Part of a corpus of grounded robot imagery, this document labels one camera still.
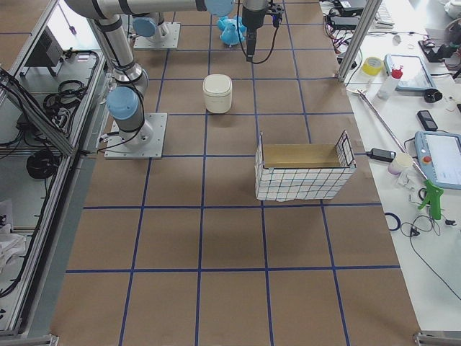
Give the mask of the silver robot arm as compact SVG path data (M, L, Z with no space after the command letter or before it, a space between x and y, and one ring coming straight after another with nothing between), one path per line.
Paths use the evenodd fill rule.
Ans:
M143 109L147 73L135 61L122 26L123 14L151 19L164 12L208 11L224 17L233 11L234 1L67 1L77 14L88 19L104 57L112 64L117 87L107 97L107 108L115 120L122 142L135 148L151 139L151 126Z
M133 29L136 35L152 42L164 41L170 33L162 12L151 12L144 16L133 17Z

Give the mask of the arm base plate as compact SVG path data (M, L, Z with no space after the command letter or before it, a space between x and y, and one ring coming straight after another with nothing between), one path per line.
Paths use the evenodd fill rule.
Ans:
M133 29L136 36L134 49L166 50L178 47L180 22L163 22L158 25L151 18L136 18Z
M106 159L160 159L163 154L164 137L168 115L166 113L146 113L145 122L140 132L130 139L128 133L122 136L110 136L107 142L109 148L104 151Z

